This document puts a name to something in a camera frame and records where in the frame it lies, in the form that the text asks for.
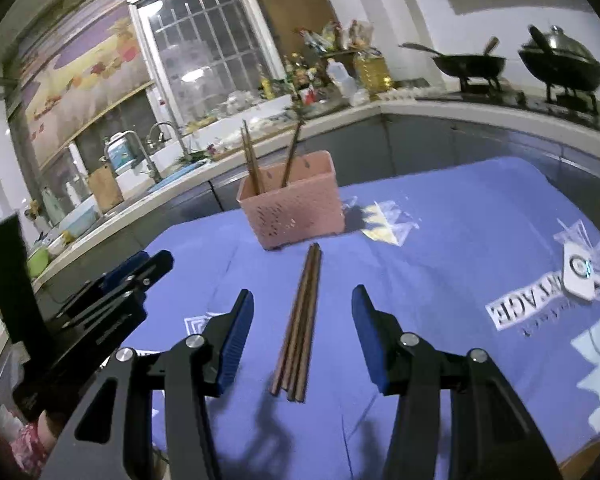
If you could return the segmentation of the person's left hand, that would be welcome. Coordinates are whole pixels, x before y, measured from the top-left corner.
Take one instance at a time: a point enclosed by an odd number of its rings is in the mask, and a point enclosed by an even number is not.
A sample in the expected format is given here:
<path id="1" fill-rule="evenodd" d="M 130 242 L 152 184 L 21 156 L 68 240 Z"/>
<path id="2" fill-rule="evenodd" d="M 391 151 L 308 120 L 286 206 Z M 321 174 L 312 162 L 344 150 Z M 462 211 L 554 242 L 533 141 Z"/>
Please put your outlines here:
<path id="1" fill-rule="evenodd" d="M 62 427 L 42 411 L 36 422 L 29 422 L 10 444 L 19 469 L 29 478 L 38 479 L 57 443 Z"/>

